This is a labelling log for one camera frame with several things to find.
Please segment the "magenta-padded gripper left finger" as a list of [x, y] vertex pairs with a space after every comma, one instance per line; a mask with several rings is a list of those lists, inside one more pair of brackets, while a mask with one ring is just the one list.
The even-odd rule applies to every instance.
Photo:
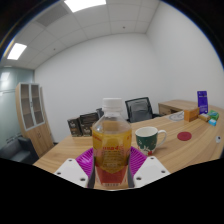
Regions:
[[76, 159], [68, 158], [55, 175], [78, 186], [93, 189], [95, 185], [95, 165], [93, 149], [90, 148]]

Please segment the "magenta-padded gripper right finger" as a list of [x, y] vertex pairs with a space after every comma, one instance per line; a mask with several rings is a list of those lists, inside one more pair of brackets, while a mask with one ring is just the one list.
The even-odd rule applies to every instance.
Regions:
[[143, 187], [169, 174], [170, 172], [155, 156], [147, 157], [134, 147], [130, 149], [127, 171], [130, 188]]

